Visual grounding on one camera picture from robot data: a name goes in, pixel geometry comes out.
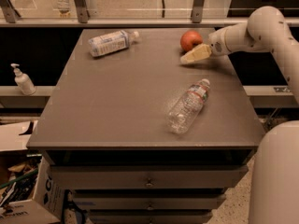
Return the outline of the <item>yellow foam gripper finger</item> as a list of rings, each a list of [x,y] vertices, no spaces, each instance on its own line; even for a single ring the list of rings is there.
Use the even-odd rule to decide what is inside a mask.
[[[188,51],[186,54],[184,54],[180,58],[180,61],[183,64],[194,63],[209,58],[211,54],[212,51],[209,45],[200,44],[195,48],[193,48],[192,50]]]

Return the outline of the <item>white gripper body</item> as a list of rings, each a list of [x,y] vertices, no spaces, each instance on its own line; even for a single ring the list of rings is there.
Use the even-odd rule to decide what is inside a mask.
[[[226,34],[230,29],[230,26],[224,27],[208,35],[208,45],[214,56],[222,56],[232,53],[227,45],[226,39]]]

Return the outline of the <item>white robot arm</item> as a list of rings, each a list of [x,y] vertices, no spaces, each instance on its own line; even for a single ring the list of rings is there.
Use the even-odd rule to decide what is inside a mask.
[[[299,42],[281,11],[265,6],[248,19],[208,35],[205,44],[192,43],[180,60],[194,63],[211,56],[253,52],[258,62],[245,74],[248,84],[289,89],[299,100]],[[248,224],[299,224],[299,121],[272,128],[255,154]]]

